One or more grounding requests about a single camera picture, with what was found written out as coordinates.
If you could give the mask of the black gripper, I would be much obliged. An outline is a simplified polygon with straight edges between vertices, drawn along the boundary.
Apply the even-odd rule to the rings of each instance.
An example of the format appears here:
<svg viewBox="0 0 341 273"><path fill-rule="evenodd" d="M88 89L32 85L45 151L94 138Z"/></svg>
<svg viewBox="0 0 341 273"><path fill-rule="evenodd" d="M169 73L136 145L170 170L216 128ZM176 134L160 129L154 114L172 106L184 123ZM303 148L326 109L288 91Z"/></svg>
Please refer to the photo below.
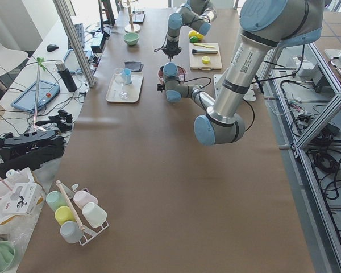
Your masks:
<svg viewBox="0 0 341 273"><path fill-rule="evenodd" d="M165 85L164 84L157 84L156 89L159 92L163 92L165 90Z"/></svg>
<svg viewBox="0 0 341 273"><path fill-rule="evenodd" d="M178 46L178 41L167 41L166 45L162 47L162 51L168 56L169 61L172 61L173 56L178 55L182 48Z"/></svg>

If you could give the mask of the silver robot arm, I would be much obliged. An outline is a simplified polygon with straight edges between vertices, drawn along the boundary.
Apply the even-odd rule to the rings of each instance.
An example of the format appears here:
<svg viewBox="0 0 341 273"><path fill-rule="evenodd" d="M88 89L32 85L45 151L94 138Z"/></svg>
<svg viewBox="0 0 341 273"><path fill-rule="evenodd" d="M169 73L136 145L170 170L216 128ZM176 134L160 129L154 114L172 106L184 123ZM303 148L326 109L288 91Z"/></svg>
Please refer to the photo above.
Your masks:
<svg viewBox="0 0 341 273"><path fill-rule="evenodd" d="M206 35L211 22L216 18L217 10L211 1L186 1L168 17L167 37L161 50L171 61L181 52L181 47L178 46L181 27L188 26L201 35Z"/></svg>
<svg viewBox="0 0 341 273"><path fill-rule="evenodd" d="M183 84L178 66L163 66L163 84L169 102L191 98L205 110L194 121L197 140L207 146L238 141L245 124L236 110L248 91L267 52L277 46L298 46L319 39L324 1L246 1L240 12L240 28L234 56L222 75L217 98L199 85Z"/></svg>

